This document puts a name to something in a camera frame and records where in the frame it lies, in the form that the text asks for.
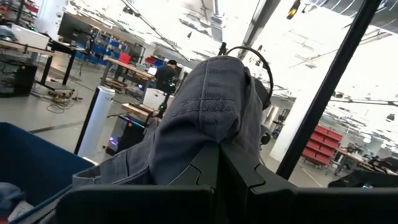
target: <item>blue bin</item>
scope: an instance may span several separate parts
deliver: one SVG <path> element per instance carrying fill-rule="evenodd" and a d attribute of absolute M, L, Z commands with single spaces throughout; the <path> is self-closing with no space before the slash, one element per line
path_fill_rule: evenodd
<path fill-rule="evenodd" d="M 18 186 L 34 206 L 10 224 L 32 223 L 28 220 L 53 209 L 53 202 L 71 189 L 72 175 L 93 167 L 83 158 L 12 124 L 0 123 L 0 133 L 0 182 Z"/>

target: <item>black plastic frame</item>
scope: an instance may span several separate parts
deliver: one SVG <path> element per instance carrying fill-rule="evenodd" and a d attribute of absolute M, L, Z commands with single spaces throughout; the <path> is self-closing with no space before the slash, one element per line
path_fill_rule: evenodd
<path fill-rule="evenodd" d="M 289 179 L 381 0 L 364 0 L 276 174 Z"/>

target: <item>computer tower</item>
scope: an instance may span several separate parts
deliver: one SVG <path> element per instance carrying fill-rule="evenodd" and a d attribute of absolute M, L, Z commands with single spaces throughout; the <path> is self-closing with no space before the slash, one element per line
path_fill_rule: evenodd
<path fill-rule="evenodd" d="M 113 156 L 140 143 L 144 139 L 144 125 L 144 122 L 138 119 L 119 115 L 108 141 L 106 152 Z"/>
<path fill-rule="evenodd" d="M 0 58 L 0 97 L 29 96 L 37 65 L 26 58 L 3 55 Z"/>

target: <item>gray concrete floor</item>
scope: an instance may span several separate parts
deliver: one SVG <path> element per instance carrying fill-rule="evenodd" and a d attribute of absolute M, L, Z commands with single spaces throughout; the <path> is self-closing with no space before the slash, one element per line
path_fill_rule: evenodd
<path fill-rule="evenodd" d="M 52 62 L 52 72 L 56 73 L 56 78 L 63 76 L 67 63 L 68 58 L 64 55 L 59 55 L 54 58 Z M 41 78 L 41 74 L 41 69 L 38 69 L 37 78 Z M 88 107 L 93 97 L 94 89 L 100 84 L 100 77 L 102 74 L 103 68 L 85 65 L 82 67 L 82 73 L 80 75 L 80 63 L 76 60 L 70 74 L 75 78 L 73 78 L 73 80 L 69 79 L 68 85 L 74 87 L 78 96 L 83 98 L 81 103 L 73 105 L 62 114 L 55 114 L 47 110 L 49 106 L 47 101 L 42 101 L 32 95 L 22 98 L 0 98 L 0 121 L 15 124 L 27 131 L 80 122 L 80 124 L 74 126 L 43 131 L 36 134 L 43 139 L 73 152 L 81 131 L 82 123 L 85 120 Z M 109 114 L 123 113 L 124 111 L 121 110 L 121 103 L 134 101 L 130 96 L 119 94 L 117 94 L 114 99 Z M 92 160 L 101 162 L 109 157 L 104 152 L 102 146 L 107 144 L 115 121 L 115 117 L 106 120 L 101 134 L 101 140 L 97 145 L 97 152 L 95 156 L 91 158 Z M 261 157 L 265 161 L 266 166 L 275 172 L 279 163 L 269 157 L 269 153 L 273 146 L 274 143 L 272 141 L 268 145 L 263 146 Z M 318 170 L 312 167 L 311 164 L 300 161 L 296 165 L 294 173 L 289 181 L 299 187 L 327 187 L 328 183 L 335 179 L 336 177 L 333 176 L 333 172 L 325 175 L 324 170 Z"/>

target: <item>red storage drawer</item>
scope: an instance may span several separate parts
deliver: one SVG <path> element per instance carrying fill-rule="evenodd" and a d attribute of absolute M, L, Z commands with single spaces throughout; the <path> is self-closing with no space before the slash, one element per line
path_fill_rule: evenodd
<path fill-rule="evenodd" d="M 315 141 L 311 141 L 311 139 L 307 142 L 307 146 L 308 147 L 312 147 L 314 149 L 319 149 L 319 147 L 321 146 L 319 143 L 315 142 Z"/>
<path fill-rule="evenodd" d="M 327 146 L 321 146 L 320 151 L 324 154 L 327 154 L 329 157 L 332 157 L 335 154 L 336 150 L 331 149 L 330 147 Z"/>
<path fill-rule="evenodd" d="M 324 128 L 324 127 L 319 126 L 319 125 L 316 126 L 315 130 L 317 130 L 317 131 L 319 131 L 321 133 L 324 133 L 324 134 L 328 134 L 328 131 L 329 131 L 329 129 Z"/>
<path fill-rule="evenodd" d="M 325 138 L 324 143 L 327 144 L 327 145 L 330 146 L 330 147 L 334 147 L 334 148 L 337 148 L 337 147 L 338 147 L 338 141 L 332 140 L 332 139 L 330 139 L 330 138 Z"/>
<path fill-rule="evenodd" d="M 318 154 L 316 154 L 315 158 L 318 161 L 324 163 L 325 165 L 330 163 L 330 158 L 328 156 L 326 156 L 326 155 L 318 153 Z"/>
<path fill-rule="evenodd" d="M 305 147 L 305 148 L 304 148 L 304 151 L 303 151 L 303 154 L 306 155 L 306 156 L 309 156 L 309 157 L 315 157 L 315 154 L 316 154 L 316 153 L 315 153 L 314 150 Z"/>
<path fill-rule="evenodd" d="M 323 142 L 323 140 L 325 139 L 325 137 L 322 134 L 317 133 L 317 132 L 312 133 L 311 138 L 321 141 L 321 142 Z"/>
<path fill-rule="evenodd" d="M 339 133 L 336 133 L 334 131 L 329 131 L 328 133 L 331 137 L 338 139 L 339 141 L 341 141 L 343 139 L 343 136 Z"/>

